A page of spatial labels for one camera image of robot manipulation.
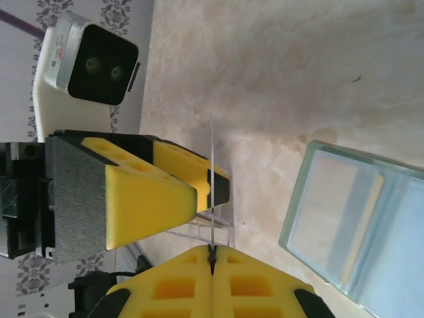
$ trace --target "yellow foam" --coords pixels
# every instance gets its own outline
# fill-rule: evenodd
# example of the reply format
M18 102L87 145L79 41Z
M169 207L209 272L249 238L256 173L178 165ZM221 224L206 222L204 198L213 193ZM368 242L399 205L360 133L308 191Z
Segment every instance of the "yellow foam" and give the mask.
M190 222L197 193L190 185L102 138L81 143L118 166L106 165L106 249Z
M211 318L211 270L207 246L113 286L131 292L119 318Z
M306 318L294 291L310 285L230 247L219 246L215 273L197 246L130 280L119 318Z
M312 286L231 247L217 249L214 318L306 318L294 290Z
M210 161L173 144L156 141L153 144L153 164L197 190L198 212L210 208L207 206L207 196L211 192L207 181ZM220 167L215 166L214 170L216 174L229 178Z

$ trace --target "purple cable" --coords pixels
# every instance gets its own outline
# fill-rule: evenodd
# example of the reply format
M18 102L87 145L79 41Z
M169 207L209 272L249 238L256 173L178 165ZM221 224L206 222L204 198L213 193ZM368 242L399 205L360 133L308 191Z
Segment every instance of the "purple cable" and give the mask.
M0 21L6 22L8 25L12 27L18 28L19 30L28 33L36 38L39 38L41 41L44 39L44 31L40 28L37 28L29 23L20 20L20 18L16 18L10 13L4 12L0 9Z

